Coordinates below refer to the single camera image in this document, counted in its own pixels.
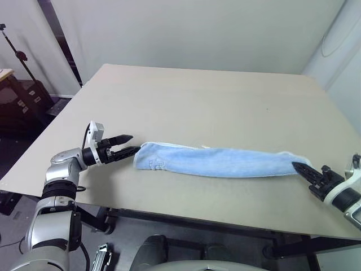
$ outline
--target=floor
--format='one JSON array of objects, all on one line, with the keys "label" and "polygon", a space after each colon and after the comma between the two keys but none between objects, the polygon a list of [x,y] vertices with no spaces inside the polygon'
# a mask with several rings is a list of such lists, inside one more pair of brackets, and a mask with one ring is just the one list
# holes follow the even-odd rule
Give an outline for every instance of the floor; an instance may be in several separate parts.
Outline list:
[{"label": "floor", "polygon": [[[0,138],[0,179],[13,166],[22,153],[30,146],[30,140]],[[10,216],[0,214],[0,271],[9,270],[10,266],[20,257],[19,244],[1,247],[21,240],[33,217],[36,203],[23,196]],[[80,204],[85,210],[96,214],[99,207]],[[307,258],[293,257],[281,260],[267,260],[262,255],[262,248],[271,244],[270,240],[219,233],[209,230],[198,230],[174,226],[162,222],[119,218],[111,235],[93,232],[83,226],[82,241],[87,248],[91,261],[97,247],[105,242],[114,246],[113,270],[128,271],[132,260],[144,240],[153,234],[163,234],[168,238],[185,241],[221,243],[226,245],[236,256],[236,261],[267,270],[309,271]],[[21,249],[26,251],[25,242]],[[80,249],[71,252],[70,271],[84,270],[85,259]],[[170,247],[169,261],[199,259],[199,251],[189,248]]]}]

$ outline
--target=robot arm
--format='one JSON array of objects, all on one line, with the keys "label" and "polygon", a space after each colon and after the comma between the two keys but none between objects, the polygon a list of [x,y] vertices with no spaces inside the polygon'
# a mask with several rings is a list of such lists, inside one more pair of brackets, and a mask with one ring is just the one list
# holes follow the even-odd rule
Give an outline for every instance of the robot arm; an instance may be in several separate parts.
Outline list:
[{"label": "robot arm", "polygon": [[326,205],[344,213],[345,219],[361,230],[361,194],[354,189],[361,182],[361,156],[355,154],[351,167],[345,171],[347,180],[324,165],[322,173],[302,163],[292,163],[295,170],[311,185],[309,189]]},{"label": "robot arm", "polygon": [[127,147],[113,152],[111,147],[124,144],[132,136],[102,139],[102,124],[91,122],[86,131],[89,148],[63,151],[51,159],[35,215],[27,232],[28,252],[11,269],[69,270],[68,253],[81,244],[81,214],[76,211],[79,173],[88,166],[108,164],[133,156],[140,148]]}]

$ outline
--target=table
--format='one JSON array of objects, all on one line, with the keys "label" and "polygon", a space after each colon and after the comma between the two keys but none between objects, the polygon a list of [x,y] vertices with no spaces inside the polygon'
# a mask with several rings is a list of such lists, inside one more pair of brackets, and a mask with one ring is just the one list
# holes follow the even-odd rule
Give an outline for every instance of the table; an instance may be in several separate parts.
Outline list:
[{"label": "table", "polygon": [[[200,147],[290,151],[342,173],[360,137],[315,80],[302,75],[105,64],[30,146],[0,189],[41,195],[50,158],[80,147],[90,120],[104,137]],[[132,159],[81,173],[77,201],[261,229],[361,238],[299,176],[220,179],[139,171]]]}]

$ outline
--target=towel logo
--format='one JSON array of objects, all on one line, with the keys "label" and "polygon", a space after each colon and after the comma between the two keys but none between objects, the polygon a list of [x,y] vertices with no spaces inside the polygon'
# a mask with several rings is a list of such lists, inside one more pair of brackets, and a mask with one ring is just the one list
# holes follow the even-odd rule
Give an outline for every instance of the towel logo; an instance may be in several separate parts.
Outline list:
[{"label": "towel logo", "polygon": [[164,169],[165,163],[163,161],[159,161],[159,160],[150,160],[149,161],[149,168],[153,169],[155,171],[160,170],[160,169]]}]

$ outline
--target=towel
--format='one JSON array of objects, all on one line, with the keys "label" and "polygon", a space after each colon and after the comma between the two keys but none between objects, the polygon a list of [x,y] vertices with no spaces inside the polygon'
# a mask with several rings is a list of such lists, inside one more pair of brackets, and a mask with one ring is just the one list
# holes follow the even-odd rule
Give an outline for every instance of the towel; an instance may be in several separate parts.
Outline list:
[{"label": "towel", "polygon": [[135,154],[137,169],[165,170],[208,177],[249,178],[297,174],[292,162],[311,165],[290,152],[268,153],[232,148],[193,148],[146,142]]}]

